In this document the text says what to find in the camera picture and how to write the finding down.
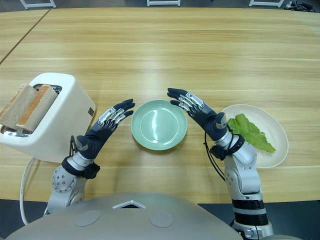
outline white cable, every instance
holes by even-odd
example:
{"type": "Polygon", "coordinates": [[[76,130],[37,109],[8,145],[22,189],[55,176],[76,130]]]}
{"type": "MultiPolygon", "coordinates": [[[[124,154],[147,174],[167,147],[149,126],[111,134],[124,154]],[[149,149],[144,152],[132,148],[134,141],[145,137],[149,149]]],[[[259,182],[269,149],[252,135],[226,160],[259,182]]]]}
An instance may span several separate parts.
{"type": "Polygon", "coordinates": [[[26,216],[25,216],[25,209],[24,209],[25,182],[26,182],[26,178],[27,178],[27,175],[28,175],[28,169],[31,166],[31,164],[34,162],[34,160],[36,160],[35,157],[30,158],[30,160],[28,161],[28,163],[25,166],[25,169],[24,169],[24,172],[23,172],[23,175],[22,175],[22,179],[21,179],[19,204],[20,204],[20,214],[21,214],[21,218],[22,218],[22,221],[23,221],[24,225],[28,224],[28,221],[27,221],[26,216]]]}

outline white toaster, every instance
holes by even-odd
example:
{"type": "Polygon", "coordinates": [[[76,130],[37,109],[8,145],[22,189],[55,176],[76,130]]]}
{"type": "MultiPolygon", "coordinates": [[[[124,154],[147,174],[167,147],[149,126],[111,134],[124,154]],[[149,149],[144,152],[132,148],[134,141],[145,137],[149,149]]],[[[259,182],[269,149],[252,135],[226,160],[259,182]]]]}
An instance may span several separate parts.
{"type": "Polygon", "coordinates": [[[51,85],[58,93],[34,132],[17,132],[0,125],[0,143],[39,160],[60,163],[69,155],[71,135],[84,135],[96,111],[96,105],[69,74],[46,72],[29,85],[38,89],[51,85]]]}

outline lettuce leaf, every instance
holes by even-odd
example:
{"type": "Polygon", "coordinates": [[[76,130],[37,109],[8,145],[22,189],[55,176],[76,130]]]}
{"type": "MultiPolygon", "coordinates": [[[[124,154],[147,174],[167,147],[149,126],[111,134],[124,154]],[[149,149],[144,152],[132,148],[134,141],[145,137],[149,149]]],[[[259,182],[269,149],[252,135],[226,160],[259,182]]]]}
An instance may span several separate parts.
{"type": "Polygon", "coordinates": [[[233,129],[234,134],[241,134],[244,139],[260,150],[273,153],[276,149],[267,141],[266,134],[260,132],[259,128],[241,113],[228,120],[229,127],[233,129]]]}

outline wooden table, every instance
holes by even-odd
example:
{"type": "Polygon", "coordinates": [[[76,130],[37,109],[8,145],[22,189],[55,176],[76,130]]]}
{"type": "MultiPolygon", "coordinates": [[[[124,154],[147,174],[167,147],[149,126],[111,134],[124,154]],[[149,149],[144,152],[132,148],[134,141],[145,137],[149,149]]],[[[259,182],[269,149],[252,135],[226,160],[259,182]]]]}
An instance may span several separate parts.
{"type": "Polygon", "coordinates": [[[48,10],[0,13],[0,63],[48,10]]]}
{"type": "MultiPolygon", "coordinates": [[[[43,72],[74,75],[97,106],[137,106],[183,88],[217,112],[250,104],[273,115],[289,139],[279,166],[258,169],[265,202],[320,199],[320,27],[318,13],[223,8],[52,9],[0,65],[0,107],[21,83],[43,72]]],[[[225,183],[188,118],[181,144],[155,152],[139,146],[130,119],[96,162],[86,196],[115,192],[171,193],[195,203],[229,203],[225,183]]],[[[29,159],[0,146],[0,198],[18,199],[29,159]]],[[[38,162],[26,200],[47,201],[57,164],[38,162]]]]}

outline black robotic glove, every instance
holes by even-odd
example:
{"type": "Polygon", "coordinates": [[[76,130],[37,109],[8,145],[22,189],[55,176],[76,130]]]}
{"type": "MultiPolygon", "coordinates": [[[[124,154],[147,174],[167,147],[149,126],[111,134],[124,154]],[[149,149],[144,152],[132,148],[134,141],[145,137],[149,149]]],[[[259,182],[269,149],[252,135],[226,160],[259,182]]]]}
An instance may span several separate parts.
{"type": "Polygon", "coordinates": [[[216,114],[202,99],[183,89],[168,88],[170,103],[185,110],[213,141],[221,139],[227,133],[227,119],[223,112],[216,114]]]}
{"type": "Polygon", "coordinates": [[[86,159],[95,159],[119,123],[134,113],[132,110],[127,111],[134,106],[133,99],[129,99],[109,108],[84,136],[76,137],[78,152],[86,159]]]}

